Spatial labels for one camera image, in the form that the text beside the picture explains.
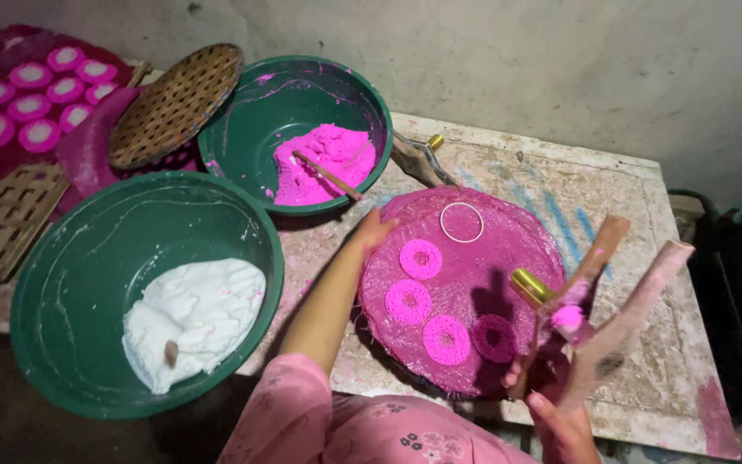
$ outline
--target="wooden press tool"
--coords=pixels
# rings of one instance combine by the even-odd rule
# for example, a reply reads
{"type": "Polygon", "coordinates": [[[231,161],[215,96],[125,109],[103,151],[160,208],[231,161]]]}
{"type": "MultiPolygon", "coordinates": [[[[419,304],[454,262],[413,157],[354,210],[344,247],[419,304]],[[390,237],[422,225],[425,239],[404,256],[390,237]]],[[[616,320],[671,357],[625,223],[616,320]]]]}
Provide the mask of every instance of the wooden press tool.
{"type": "MultiPolygon", "coordinates": [[[[529,279],[522,272],[512,276],[512,288],[519,291],[532,306],[535,306],[533,301],[539,301],[539,305],[536,306],[537,319],[531,349],[523,360],[517,383],[509,389],[510,398],[520,400],[529,393],[529,369],[538,354],[541,323],[565,305],[579,306],[585,317],[591,314],[597,283],[603,269],[628,229],[627,219],[606,216],[580,266],[560,290],[551,292],[547,288],[537,288],[541,285],[539,281],[529,279]]],[[[600,325],[590,338],[581,340],[574,346],[572,369],[563,395],[557,403],[559,409],[568,412],[580,407],[592,391],[603,385],[623,365],[639,339],[652,306],[660,299],[661,291],[675,277],[693,251],[692,245],[667,241],[620,310],[600,325]]]]}

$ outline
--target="person's arm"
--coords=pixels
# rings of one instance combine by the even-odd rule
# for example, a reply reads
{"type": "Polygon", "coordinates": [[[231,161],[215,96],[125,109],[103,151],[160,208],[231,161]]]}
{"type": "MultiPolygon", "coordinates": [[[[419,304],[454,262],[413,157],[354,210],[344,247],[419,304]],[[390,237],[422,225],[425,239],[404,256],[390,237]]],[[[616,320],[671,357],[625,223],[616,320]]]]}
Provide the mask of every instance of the person's arm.
{"type": "MultiPolygon", "coordinates": [[[[514,360],[510,371],[503,377],[505,388],[517,382],[521,364],[520,359],[514,360]]],[[[537,385],[525,403],[534,421],[534,432],[542,444],[542,461],[545,464],[602,464],[585,406],[563,414],[552,403],[562,396],[570,369],[571,365],[562,353],[551,363],[540,362],[532,367],[537,385]]]]}
{"type": "Polygon", "coordinates": [[[365,216],[297,312],[280,354],[302,353],[322,367],[326,377],[331,375],[354,305],[363,261],[397,223],[397,219],[381,223],[377,209],[365,216]]]}

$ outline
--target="green plastic bowl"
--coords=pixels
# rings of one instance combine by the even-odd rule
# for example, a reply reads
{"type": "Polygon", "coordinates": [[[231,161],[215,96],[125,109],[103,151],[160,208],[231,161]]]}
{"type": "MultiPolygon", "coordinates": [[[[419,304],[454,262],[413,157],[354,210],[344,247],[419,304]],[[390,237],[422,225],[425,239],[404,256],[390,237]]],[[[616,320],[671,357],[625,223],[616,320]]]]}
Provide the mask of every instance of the green plastic bowl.
{"type": "Polygon", "coordinates": [[[27,258],[13,296],[19,368],[51,403],[93,418],[140,418],[186,403],[236,371],[282,295],[280,238],[265,211],[208,174],[148,174],[113,185],[54,224],[27,258]],[[122,349],[122,318],[156,277],[182,264],[240,258],[266,277],[251,332],[210,374],[153,395],[122,349]]]}
{"type": "Polygon", "coordinates": [[[316,205],[274,205],[265,189],[276,192],[274,151],[283,141],[320,124],[366,131],[377,164],[358,191],[365,193],[382,175],[391,156],[391,113],[373,85],[342,64],[313,56],[278,56],[246,67],[239,85],[200,132],[208,170],[250,193],[268,211],[307,216],[348,204],[348,196],[316,205]]]}

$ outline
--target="dark floor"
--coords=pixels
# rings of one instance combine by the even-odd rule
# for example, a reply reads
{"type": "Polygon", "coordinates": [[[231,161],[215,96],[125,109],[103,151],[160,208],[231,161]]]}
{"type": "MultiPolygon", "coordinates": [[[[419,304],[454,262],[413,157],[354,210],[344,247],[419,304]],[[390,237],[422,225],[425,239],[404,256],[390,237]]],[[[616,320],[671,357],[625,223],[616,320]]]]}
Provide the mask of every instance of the dark floor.
{"type": "Polygon", "coordinates": [[[148,419],[82,418],[50,405],[0,335],[0,462],[214,462],[255,379],[232,375],[193,403],[148,419]]]}

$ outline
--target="wooden handle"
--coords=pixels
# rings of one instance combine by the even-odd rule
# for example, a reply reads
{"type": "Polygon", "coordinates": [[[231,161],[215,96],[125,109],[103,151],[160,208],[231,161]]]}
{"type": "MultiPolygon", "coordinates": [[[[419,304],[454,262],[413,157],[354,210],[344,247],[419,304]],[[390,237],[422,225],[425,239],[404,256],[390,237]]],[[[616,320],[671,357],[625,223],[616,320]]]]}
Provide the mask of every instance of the wooden handle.
{"type": "MultiPolygon", "coordinates": [[[[629,226],[629,220],[624,217],[611,215],[606,216],[606,219],[603,220],[603,224],[600,226],[600,230],[598,230],[597,235],[594,236],[591,248],[589,248],[589,251],[583,257],[580,266],[577,267],[572,278],[566,281],[566,284],[554,293],[551,301],[548,301],[538,308],[537,318],[534,321],[534,334],[529,354],[523,359],[523,368],[520,374],[517,375],[517,383],[509,389],[510,398],[521,400],[525,398],[526,394],[529,392],[529,369],[531,369],[534,362],[537,361],[537,353],[539,351],[538,337],[543,317],[559,310],[564,298],[572,296],[572,289],[579,290],[585,287],[586,291],[581,296],[582,304],[578,304],[577,301],[570,301],[569,304],[583,307],[594,299],[594,289],[596,288],[597,279],[603,271],[603,266],[605,266],[614,252],[617,251],[617,245],[629,230],[629,226]]],[[[588,311],[584,312],[584,314],[587,317],[589,315],[588,311]]]]}
{"type": "Polygon", "coordinates": [[[561,411],[568,413],[580,407],[623,365],[661,291],[693,251],[690,244],[666,242],[620,311],[603,323],[589,342],[575,350],[569,381],[557,405],[561,411]]]}
{"type": "Polygon", "coordinates": [[[322,174],[326,179],[333,182],[334,185],[338,186],[343,192],[347,193],[348,196],[354,199],[354,201],[360,201],[363,199],[363,196],[361,193],[357,192],[354,187],[348,185],[347,183],[342,182],[342,180],[335,176],[334,174],[329,173],[324,167],[320,166],[317,163],[314,163],[310,159],[308,159],[307,156],[305,156],[302,153],[299,153],[299,151],[294,150],[291,153],[294,154],[299,159],[302,159],[304,162],[308,163],[309,166],[314,168],[315,171],[317,171],[319,174],[322,174]]]}

